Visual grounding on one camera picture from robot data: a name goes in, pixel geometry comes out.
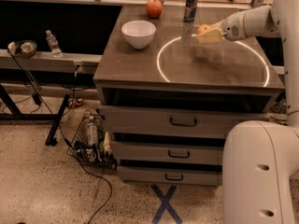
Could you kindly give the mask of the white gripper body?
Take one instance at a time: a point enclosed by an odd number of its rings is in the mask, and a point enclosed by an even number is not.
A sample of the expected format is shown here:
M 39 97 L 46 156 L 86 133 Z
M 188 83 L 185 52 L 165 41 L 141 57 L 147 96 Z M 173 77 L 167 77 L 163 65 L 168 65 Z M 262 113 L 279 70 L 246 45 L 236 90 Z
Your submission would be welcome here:
M 227 17 L 222 27 L 224 37 L 230 41 L 244 40 L 247 38 L 244 29 L 244 12 L 237 12 Z

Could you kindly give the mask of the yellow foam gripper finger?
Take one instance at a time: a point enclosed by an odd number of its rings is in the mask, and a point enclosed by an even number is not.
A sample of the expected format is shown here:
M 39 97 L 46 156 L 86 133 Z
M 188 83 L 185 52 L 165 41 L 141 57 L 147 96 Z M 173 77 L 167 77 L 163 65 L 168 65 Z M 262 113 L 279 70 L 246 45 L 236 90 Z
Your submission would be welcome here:
M 223 38 L 224 33 L 218 28 L 200 31 L 197 34 L 197 41 L 201 44 L 218 43 L 221 42 Z
M 222 20 L 222 21 L 218 21 L 218 22 L 216 22 L 216 23 L 213 23 L 213 24 L 210 25 L 210 27 L 211 27 L 212 29 L 215 29 L 215 28 L 217 28 L 217 29 L 221 29 L 223 24 L 224 24 L 224 20 Z

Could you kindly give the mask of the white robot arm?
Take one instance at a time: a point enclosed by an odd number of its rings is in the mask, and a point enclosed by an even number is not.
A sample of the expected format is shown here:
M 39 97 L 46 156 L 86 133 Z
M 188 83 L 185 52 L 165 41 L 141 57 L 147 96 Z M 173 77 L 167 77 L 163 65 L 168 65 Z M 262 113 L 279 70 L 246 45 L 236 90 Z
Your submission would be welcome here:
M 283 45 L 286 126 L 246 121 L 223 151 L 223 224 L 295 224 L 290 180 L 299 171 L 299 0 L 237 12 L 196 36 L 201 43 L 279 36 Z

